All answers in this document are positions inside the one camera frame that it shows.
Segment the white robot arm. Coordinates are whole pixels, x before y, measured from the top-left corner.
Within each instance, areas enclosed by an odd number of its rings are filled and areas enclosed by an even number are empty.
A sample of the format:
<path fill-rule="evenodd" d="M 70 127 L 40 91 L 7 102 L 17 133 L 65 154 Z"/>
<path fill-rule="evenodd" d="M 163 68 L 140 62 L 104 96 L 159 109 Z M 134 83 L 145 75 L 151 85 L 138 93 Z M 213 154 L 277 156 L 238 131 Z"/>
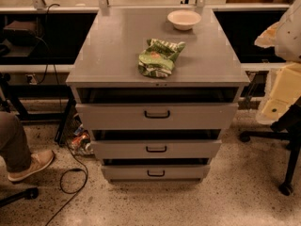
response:
<path fill-rule="evenodd" d="M 256 114 L 256 121 L 269 124 L 301 97 L 301 0 L 294 0 L 280 20 L 267 27 L 254 44 L 273 47 L 276 56 L 285 61 L 283 67 L 268 73 L 265 95 Z"/>

